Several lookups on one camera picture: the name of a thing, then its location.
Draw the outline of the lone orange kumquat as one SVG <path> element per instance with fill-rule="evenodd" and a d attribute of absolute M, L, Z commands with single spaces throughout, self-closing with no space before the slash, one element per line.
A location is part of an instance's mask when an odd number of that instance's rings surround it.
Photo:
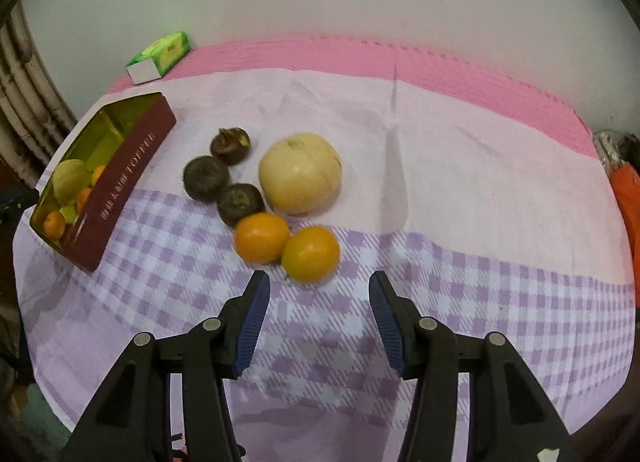
<path fill-rule="evenodd" d="M 51 241 L 62 239 L 66 231 L 66 220 L 60 211 L 47 214 L 42 224 L 44 235 Z"/>

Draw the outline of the green pear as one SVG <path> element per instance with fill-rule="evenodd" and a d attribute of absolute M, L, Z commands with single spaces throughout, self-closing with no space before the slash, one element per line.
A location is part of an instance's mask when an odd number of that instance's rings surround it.
<path fill-rule="evenodd" d="M 90 184 L 90 170 L 80 159 L 59 162 L 52 175 L 54 197 L 61 206 L 74 203 L 81 190 Z"/>

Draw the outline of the tangerine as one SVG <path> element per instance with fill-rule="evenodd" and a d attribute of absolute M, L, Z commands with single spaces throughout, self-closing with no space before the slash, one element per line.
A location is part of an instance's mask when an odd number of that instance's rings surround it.
<path fill-rule="evenodd" d="M 81 192 L 78 193 L 76 203 L 75 203 L 77 214 L 81 214 L 82 211 L 85 209 L 89 196 L 91 194 L 91 191 L 92 191 L 92 188 L 88 187 L 88 188 L 82 189 Z"/>
<path fill-rule="evenodd" d="M 106 169 L 106 165 L 103 164 L 103 165 L 97 166 L 96 169 L 92 172 L 91 184 L 90 184 L 91 187 L 94 187 L 96 185 L 96 183 L 100 179 L 105 169 Z"/>

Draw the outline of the dark mangosteen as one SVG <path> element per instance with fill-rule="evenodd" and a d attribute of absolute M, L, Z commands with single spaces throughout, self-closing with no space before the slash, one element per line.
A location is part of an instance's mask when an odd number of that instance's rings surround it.
<path fill-rule="evenodd" d="M 202 203 L 215 203 L 221 190 L 230 182 L 228 166 L 216 156 L 198 156 L 183 169 L 186 194 Z"/>
<path fill-rule="evenodd" d="M 220 219 L 234 228 L 240 220 L 265 211 L 262 194 L 252 184 L 232 184 L 220 190 L 217 199 L 217 210 Z"/>
<path fill-rule="evenodd" d="M 250 136 L 241 127 L 221 128 L 212 139 L 209 151 L 224 164 L 239 164 L 250 152 Z"/>

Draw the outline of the yellow orange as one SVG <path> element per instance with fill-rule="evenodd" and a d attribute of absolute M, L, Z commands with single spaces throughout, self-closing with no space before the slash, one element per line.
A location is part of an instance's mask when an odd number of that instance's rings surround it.
<path fill-rule="evenodd" d="M 340 257 L 341 248 L 333 232 L 313 226 L 292 235 L 283 250 L 281 265 L 291 279 L 314 283 L 332 274 Z"/>

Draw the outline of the pale yellow pear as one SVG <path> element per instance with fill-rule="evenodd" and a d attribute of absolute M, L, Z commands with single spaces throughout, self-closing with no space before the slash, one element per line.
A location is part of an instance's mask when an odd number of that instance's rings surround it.
<path fill-rule="evenodd" d="M 340 155 L 329 141 L 313 133 L 288 135 L 262 156 L 258 180 L 270 208 L 303 215 L 330 205 L 342 186 Z"/>

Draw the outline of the beige ribbed radiator pipes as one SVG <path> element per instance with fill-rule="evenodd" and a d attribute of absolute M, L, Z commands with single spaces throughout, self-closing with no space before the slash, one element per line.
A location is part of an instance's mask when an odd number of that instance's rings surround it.
<path fill-rule="evenodd" d="M 33 187 L 76 118 L 40 61 L 20 4 L 1 27 L 0 78 L 1 162 Z"/>

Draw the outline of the gold toffee tin box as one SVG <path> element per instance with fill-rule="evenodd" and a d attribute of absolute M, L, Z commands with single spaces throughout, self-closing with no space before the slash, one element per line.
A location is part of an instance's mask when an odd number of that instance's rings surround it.
<path fill-rule="evenodd" d="M 97 166 L 106 165 L 96 185 L 89 186 L 92 191 L 85 209 L 77 214 L 76 200 L 65 206 L 56 202 L 52 173 L 40 191 L 40 199 L 29 219 L 30 228 L 75 266 L 86 271 L 96 270 L 134 186 L 175 125 L 174 112 L 160 92 L 100 107 L 58 161 L 80 159 L 91 175 Z M 66 220 L 65 234 L 57 241 L 49 240 L 42 231 L 47 214 L 54 211 L 60 211 Z"/>

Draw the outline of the green white tissue box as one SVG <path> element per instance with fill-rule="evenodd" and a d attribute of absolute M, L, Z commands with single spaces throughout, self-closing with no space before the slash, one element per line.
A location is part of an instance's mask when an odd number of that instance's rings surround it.
<path fill-rule="evenodd" d="M 134 85 L 163 78 L 191 51 L 186 32 L 168 34 L 134 56 L 126 65 L 126 73 Z"/>

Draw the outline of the dark mangosteen back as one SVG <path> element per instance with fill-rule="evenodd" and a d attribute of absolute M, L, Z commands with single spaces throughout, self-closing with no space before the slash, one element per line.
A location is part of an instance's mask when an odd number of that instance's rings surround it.
<path fill-rule="evenodd" d="M 209 151 L 224 164 L 239 164 L 250 152 L 250 136 L 241 127 L 221 128 L 212 139 Z"/>

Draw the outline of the pink purple checkered tablecloth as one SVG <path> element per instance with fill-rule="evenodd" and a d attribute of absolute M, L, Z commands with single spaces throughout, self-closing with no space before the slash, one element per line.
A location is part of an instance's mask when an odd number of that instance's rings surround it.
<path fill-rule="evenodd" d="M 636 291 L 625 222 L 590 130 L 565 101 L 410 46 L 304 37 L 202 48 L 166 78 L 118 81 L 84 116 L 165 101 L 105 192 L 84 168 L 14 239 L 35 379 L 74 426 L 136 334 L 217 317 L 257 269 L 270 279 L 250 366 L 227 390 L 252 461 L 389 461 L 414 386 L 369 303 L 385 272 L 457 334 L 497 333 L 570 432 L 622 389 Z"/>

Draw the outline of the orange plastic bag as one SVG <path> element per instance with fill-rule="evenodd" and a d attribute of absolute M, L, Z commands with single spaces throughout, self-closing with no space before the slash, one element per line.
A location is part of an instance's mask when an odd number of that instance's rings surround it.
<path fill-rule="evenodd" d="M 608 175 L 626 226 L 631 249 L 636 307 L 640 297 L 640 178 L 636 170 L 623 163 Z"/>

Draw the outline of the background clutter pile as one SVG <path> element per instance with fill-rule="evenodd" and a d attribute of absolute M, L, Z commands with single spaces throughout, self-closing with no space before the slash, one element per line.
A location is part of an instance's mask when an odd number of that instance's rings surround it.
<path fill-rule="evenodd" d="M 592 141 L 608 174 L 623 164 L 629 164 L 639 173 L 640 141 L 637 135 L 618 130 L 598 130 L 593 134 Z"/>

